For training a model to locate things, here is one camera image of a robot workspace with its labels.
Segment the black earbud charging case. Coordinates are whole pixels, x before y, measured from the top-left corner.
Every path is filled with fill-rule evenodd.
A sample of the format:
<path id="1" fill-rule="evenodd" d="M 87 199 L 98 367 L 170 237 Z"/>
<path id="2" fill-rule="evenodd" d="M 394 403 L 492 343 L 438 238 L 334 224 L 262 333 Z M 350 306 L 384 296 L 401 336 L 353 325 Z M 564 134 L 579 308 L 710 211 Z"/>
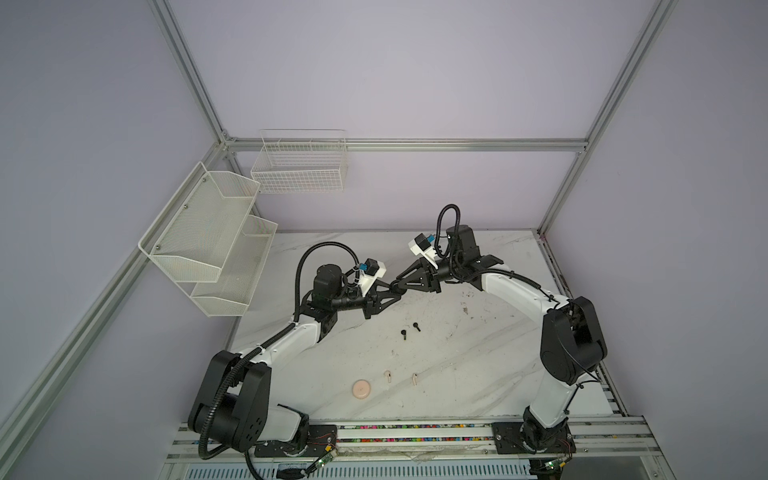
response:
<path id="1" fill-rule="evenodd" d="M 390 284 L 389 291 L 391 293 L 397 294 L 397 295 L 403 295 L 406 292 L 406 288 L 404 288 L 399 281 L 393 281 Z"/>

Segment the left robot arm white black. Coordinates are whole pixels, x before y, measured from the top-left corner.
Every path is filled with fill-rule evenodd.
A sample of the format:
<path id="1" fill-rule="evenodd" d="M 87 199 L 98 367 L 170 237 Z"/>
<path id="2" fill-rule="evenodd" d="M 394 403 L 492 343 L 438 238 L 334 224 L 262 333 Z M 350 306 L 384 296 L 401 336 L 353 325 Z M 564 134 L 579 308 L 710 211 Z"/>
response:
<path id="1" fill-rule="evenodd" d="M 205 372 L 188 417 L 198 435 L 197 455 L 210 460 L 228 451 L 247 454 L 262 444 L 298 454 L 309 441 L 309 415 L 271 400 L 274 370 L 323 340 L 341 311 L 360 310 L 369 319 L 401 299 L 400 280 L 381 279 L 372 260 L 351 271 L 335 264 L 317 269 L 313 287 L 296 290 L 287 326 L 246 353 L 222 350 Z"/>

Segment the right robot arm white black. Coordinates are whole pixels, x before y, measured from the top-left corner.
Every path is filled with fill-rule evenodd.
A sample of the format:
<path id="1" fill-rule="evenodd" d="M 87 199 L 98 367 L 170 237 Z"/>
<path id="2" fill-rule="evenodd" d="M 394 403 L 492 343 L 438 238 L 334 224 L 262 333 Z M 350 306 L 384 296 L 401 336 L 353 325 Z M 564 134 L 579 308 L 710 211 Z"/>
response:
<path id="1" fill-rule="evenodd" d="M 500 258 L 483 255 L 467 225 L 450 227 L 446 234 L 444 251 L 438 251 L 439 239 L 434 236 L 419 234 L 411 240 L 408 247 L 417 260 L 396 277 L 390 290 L 437 292 L 450 280 L 468 283 L 510 304 L 540 327 L 539 358 L 545 374 L 524 411 L 520 434 L 524 449 L 544 452 L 565 433 L 577 391 L 597 380 L 596 367 L 607 356 L 595 306 L 585 297 L 569 299 L 548 291 Z"/>

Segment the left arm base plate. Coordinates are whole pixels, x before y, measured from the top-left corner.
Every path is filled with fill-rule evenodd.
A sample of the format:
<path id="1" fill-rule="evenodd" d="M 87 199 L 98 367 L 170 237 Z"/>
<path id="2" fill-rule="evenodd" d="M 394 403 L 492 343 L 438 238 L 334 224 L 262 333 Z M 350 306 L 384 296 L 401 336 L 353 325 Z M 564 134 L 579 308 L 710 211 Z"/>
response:
<path id="1" fill-rule="evenodd" d="M 320 457 L 337 442 L 338 428 L 333 424 L 309 424 L 300 427 L 288 442 L 259 441 L 252 450 L 256 458 Z"/>

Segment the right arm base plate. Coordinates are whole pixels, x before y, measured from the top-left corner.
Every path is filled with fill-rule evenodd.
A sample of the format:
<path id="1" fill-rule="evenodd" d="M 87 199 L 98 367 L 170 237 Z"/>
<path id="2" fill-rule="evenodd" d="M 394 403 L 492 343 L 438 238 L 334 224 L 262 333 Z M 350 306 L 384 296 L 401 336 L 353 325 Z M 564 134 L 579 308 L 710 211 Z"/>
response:
<path id="1" fill-rule="evenodd" d="M 576 450 L 566 420 L 552 428 L 535 421 L 495 422 L 491 428 L 499 454 L 572 454 Z"/>

